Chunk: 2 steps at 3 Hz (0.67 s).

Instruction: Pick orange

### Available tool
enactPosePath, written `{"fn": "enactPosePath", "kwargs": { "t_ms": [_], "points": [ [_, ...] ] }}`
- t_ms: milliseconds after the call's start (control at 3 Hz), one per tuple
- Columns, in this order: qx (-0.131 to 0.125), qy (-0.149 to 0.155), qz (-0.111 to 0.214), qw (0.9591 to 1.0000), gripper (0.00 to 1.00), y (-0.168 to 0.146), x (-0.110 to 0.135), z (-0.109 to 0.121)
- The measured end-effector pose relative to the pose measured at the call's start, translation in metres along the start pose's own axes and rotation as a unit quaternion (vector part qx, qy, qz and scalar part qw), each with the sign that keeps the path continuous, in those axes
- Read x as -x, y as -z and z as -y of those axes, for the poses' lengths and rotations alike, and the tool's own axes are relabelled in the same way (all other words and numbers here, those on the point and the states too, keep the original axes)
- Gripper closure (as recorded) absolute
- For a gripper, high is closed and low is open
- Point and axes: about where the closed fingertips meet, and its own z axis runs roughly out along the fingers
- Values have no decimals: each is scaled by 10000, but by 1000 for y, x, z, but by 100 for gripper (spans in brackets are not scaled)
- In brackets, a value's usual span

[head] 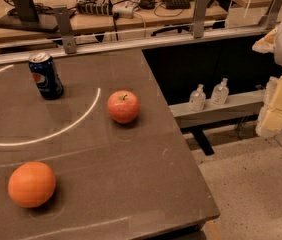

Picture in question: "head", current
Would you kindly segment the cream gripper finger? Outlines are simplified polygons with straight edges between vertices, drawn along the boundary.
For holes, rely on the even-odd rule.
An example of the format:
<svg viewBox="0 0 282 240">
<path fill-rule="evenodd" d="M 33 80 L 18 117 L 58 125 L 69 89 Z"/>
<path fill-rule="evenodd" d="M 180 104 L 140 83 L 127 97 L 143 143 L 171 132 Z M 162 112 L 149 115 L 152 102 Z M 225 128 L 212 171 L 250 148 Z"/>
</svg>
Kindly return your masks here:
<svg viewBox="0 0 282 240">
<path fill-rule="evenodd" d="M 255 131 L 258 136 L 271 138 L 282 130 L 282 76 L 271 77 L 264 93 Z"/>
<path fill-rule="evenodd" d="M 272 29 L 264 37 L 262 37 L 261 39 L 259 39 L 253 44 L 252 50 L 262 54 L 273 53 L 276 34 L 277 34 L 277 29 L 276 28 Z"/>
</svg>

